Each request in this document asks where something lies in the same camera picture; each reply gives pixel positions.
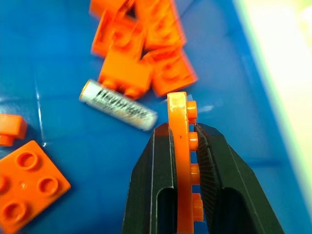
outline battery label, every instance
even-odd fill
[[[119,93],[101,87],[93,80],[87,82],[79,99],[144,131],[152,129],[157,120],[156,112]]]

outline battery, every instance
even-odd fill
[[[79,100],[144,131],[151,130],[158,118],[155,111],[102,87],[94,80],[86,83]]]

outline orange lego brick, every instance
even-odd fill
[[[116,50],[127,54],[135,60],[141,58],[144,30],[141,23],[132,17],[112,15],[104,11],[92,43],[91,52],[105,57],[108,50]]]
[[[136,0],[136,16],[146,28],[145,48],[154,50],[186,43],[172,0]]]
[[[98,81],[111,90],[119,90],[136,100],[151,86],[150,68],[141,61],[111,49],[109,50]]]
[[[123,13],[129,11],[134,4],[134,0],[91,0],[90,14],[95,17],[101,17],[104,10],[112,13]]]
[[[198,78],[181,48],[169,47],[148,52],[143,60],[152,68],[152,87],[158,96],[195,83]]]
[[[35,141],[0,160],[0,226],[15,233],[70,189]]]
[[[192,193],[192,185],[199,184],[198,165],[191,165],[191,151],[198,148],[198,136],[189,132],[189,124],[197,119],[195,101],[188,101],[185,92],[168,94],[169,127],[175,145],[177,175],[177,232],[194,233],[194,221],[204,218],[200,194]]]
[[[12,146],[15,139],[24,139],[27,122],[17,115],[0,114],[0,145]]]

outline orange 1x2 lego brick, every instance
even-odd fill
[[[154,50],[186,43],[173,0],[136,0],[136,16],[146,28],[145,48]]]
[[[24,139],[27,122],[18,115],[0,114],[0,145],[12,146],[15,139]]]
[[[124,53],[111,49],[98,81],[104,87],[122,91],[124,95],[136,100],[150,89],[150,68],[141,61],[134,61]]]
[[[95,17],[101,17],[104,10],[112,13],[125,14],[134,4],[134,0],[91,0],[90,14]]]
[[[144,43],[144,30],[141,23],[129,16],[112,15],[104,11],[92,43],[91,52],[105,57],[108,50],[127,54],[134,60],[141,58]]]

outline blue plastic tray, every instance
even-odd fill
[[[234,6],[228,0],[177,0],[185,51],[199,81],[186,89],[198,121],[218,128],[255,171],[288,234],[311,222]],[[0,3],[0,112],[24,116],[72,189],[23,229],[25,234],[120,233],[131,171],[150,133],[80,103],[103,60],[90,54],[98,21],[88,0]],[[167,103],[141,102],[167,122]],[[206,223],[195,224],[206,234]]]

